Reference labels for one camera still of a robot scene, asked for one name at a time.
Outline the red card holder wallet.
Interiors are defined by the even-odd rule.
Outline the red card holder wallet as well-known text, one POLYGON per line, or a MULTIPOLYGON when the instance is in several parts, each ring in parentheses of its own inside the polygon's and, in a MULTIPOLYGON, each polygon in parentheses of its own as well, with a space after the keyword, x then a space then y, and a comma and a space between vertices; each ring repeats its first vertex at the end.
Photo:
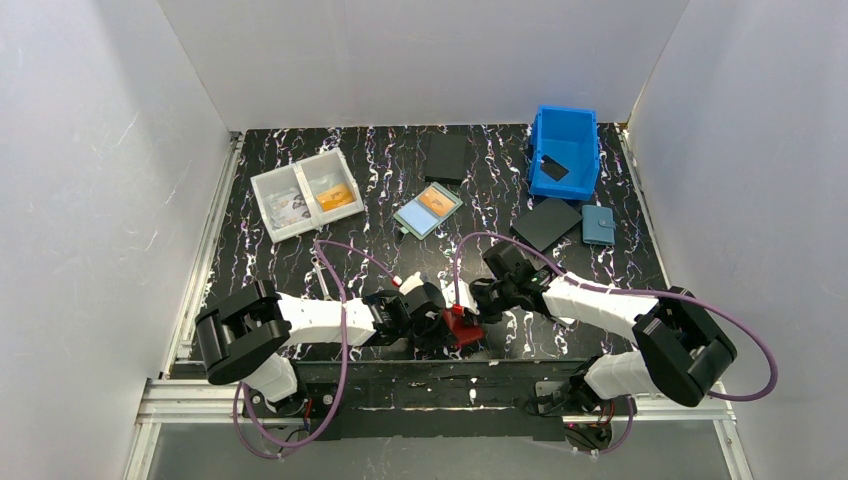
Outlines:
POLYGON ((453 305, 446 308, 442 318, 448 331, 448 345, 465 347, 485 337, 483 327, 473 322, 470 311, 465 307, 453 305))

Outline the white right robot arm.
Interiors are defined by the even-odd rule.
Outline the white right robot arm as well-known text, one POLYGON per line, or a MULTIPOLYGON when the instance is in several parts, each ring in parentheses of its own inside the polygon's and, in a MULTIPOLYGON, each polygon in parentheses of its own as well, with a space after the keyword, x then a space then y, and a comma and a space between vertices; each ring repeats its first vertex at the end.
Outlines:
POLYGON ((492 278, 455 276, 447 288, 453 308, 497 321, 515 307, 554 319, 574 319, 631 342, 634 350, 591 357, 567 380, 566 404, 588 411, 625 395, 663 395, 695 407, 732 365, 737 350, 706 306, 687 291, 618 289, 565 273, 534 250, 499 237, 483 260, 492 278))

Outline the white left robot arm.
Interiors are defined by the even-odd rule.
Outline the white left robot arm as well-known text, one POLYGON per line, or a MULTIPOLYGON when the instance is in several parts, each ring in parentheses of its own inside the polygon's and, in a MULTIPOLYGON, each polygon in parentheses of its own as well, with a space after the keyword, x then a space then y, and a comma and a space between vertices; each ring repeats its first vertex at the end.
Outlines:
POLYGON ((418 278, 346 302, 294 297, 261 280, 202 310, 194 324, 210 384, 241 382, 276 403, 300 388, 282 347, 389 346, 408 339, 418 349, 438 349, 458 342, 451 312, 439 288, 418 278))

